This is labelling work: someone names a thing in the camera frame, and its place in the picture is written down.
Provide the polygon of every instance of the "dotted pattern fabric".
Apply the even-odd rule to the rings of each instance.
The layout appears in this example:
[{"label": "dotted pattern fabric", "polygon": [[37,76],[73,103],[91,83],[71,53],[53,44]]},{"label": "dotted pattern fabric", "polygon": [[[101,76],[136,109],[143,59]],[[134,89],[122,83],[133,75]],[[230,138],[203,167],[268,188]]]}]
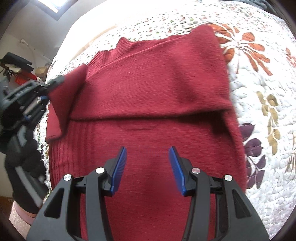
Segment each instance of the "dotted pattern fabric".
[{"label": "dotted pattern fabric", "polygon": [[[175,9],[168,6],[167,12],[102,35],[62,71],[55,71],[53,66],[48,80],[87,64],[98,51],[115,48],[121,37],[130,41],[161,39],[187,34],[200,24],[209,24],[221,43],[229,71],[230,98],[246,152],[246,195],[272,238],[296,201],[296,40],[283,20],[239,2],[199,0]],[[35,138],[50,187],[46,122],[44,115]]]}]

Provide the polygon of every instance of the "wooden floor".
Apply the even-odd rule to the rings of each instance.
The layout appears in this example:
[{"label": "wooden floor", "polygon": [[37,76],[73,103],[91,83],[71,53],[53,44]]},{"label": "wooden floor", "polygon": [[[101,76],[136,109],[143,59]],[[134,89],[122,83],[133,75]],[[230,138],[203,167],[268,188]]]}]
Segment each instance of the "wooden floor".
[{"label": "wooden floor", "polygon": [[0,197],[0,206],[7,217],[10,215],[12,202],[13,200],[11,198]]}]

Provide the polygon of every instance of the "window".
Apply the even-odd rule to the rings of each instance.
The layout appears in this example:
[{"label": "window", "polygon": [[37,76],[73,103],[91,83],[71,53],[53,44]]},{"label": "window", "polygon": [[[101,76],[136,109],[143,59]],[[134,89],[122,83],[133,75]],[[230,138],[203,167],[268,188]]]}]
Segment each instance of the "window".
[{"label": "window", "polygon": [[58,20],[77,0],[35,0],[34,3],[55,20]]}]

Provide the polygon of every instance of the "bed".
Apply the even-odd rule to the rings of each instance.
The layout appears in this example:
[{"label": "bed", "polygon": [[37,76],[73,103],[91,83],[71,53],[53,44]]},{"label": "bed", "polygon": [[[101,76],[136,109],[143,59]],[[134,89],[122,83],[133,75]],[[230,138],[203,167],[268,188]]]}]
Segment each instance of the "bed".
[{"label": "bed", "polygon": [[[107,0],[85,14],[70,29],[47,79],[87,64],[98,51],[115,48],[121,37],[161,39],[187,34],[201,24],[211,26],[227,63],[230,98],[242,133],[246,195],[272,238],[296,203],[296,40],[282,19],[245,3],[156,2],[139,6],[134,0]],[[87,24],[93,21],[102,23],[95,31]],[[47,116],[35,138],[51,187]]]}]

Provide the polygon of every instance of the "orange flower print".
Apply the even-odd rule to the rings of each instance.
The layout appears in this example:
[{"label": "orange flower print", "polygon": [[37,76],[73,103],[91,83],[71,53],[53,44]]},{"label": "orange flower print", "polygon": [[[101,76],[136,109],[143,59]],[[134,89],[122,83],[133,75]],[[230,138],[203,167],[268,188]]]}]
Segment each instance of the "orange flower print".
[{"label": "orange flower print", "polygon": [[291,55],[291,51],[286,48],[286,52],[287,52],[287,60],[289,61],[290,65],[293,66],[294,68],[296,68],[296,58],[295,56]]},{"label": "orange flower print", "polygon": [[229,63],[233,59],[235,53],[239,54],[240,52],[243,52],[248,57],[250,64],[256,72],[258,72],[260,66],[266,74],[269,76],[272,75],[269,69],[264,65],[264,62],[270,63],[270,59],[261,54],[265,51],[265,47],[255,43],[255,36],[253,33],[244,33],[242,38],[238,39],[237,34],[239,33],[239,30],[236,27],[219,23],[211,23],[208,25],[213,28],[219,43],[224,49],[223,54],[226,63]]}]

